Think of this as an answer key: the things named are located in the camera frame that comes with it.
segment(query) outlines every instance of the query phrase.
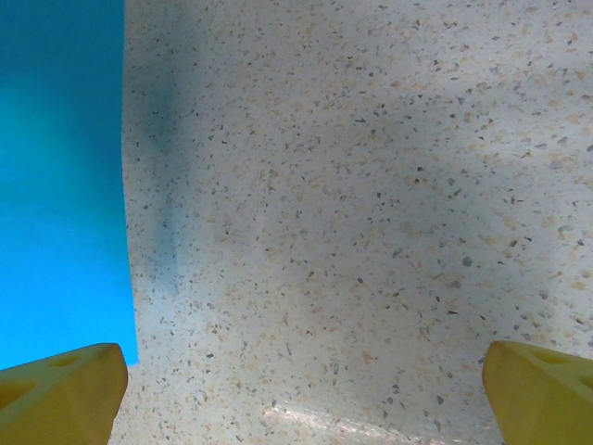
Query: terrazzo floor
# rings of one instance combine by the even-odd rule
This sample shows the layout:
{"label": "terrazzo floor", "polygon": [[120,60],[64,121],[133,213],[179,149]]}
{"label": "terrazzo floor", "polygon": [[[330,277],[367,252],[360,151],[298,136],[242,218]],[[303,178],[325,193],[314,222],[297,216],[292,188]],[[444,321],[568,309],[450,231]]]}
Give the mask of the terrazzo floor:
{"label": "terrazzo floor", "polygon": [[111,444],[496,444],[593,357],[588,1],[130,0],[141,364]]}

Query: yellow plastic part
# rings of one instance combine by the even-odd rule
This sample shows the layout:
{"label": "yellow plastic part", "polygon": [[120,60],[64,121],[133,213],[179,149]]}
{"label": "yellow plastic part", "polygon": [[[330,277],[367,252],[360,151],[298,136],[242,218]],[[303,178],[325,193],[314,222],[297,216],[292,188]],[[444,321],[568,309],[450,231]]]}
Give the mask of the yellow plastic part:
{"label": "yellow plastic part", "polygon": [[127,385],[108,343],[0,371],[0,445],[106,445]]}
{"label": "yellow plastic part", "polygon": [[496,341],[482,380],[507,445],[593,444],[593,361]]}

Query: blue surface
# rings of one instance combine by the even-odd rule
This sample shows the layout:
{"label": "blue surface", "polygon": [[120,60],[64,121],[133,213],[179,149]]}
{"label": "blue surface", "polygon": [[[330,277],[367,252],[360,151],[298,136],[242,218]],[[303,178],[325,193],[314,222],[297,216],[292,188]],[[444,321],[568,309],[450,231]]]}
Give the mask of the blue surface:
{"label": "blue surface", "polygon": [[138,362],[121,0],[0,0],[0,369],[99,342]]}

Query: blue board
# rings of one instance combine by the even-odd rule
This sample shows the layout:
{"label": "blue board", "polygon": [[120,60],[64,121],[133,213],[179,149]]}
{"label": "blue board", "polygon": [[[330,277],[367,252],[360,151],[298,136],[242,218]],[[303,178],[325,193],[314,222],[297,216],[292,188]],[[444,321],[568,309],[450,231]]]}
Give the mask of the blue board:
{"label": "blue board", "polygon": [[138,362],[121,170],[124,3],[0,0],[0,369]]}

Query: blue panel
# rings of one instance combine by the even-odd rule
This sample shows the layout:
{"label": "blue panel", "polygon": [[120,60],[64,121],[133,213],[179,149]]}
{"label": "blue panel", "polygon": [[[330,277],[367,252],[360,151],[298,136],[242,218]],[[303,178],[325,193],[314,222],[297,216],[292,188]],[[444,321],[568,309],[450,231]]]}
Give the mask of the blue panel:
{"label": "blue panel", "polygon": [[138,362],[121,0],[0,0],[0,369],[99,342]]}

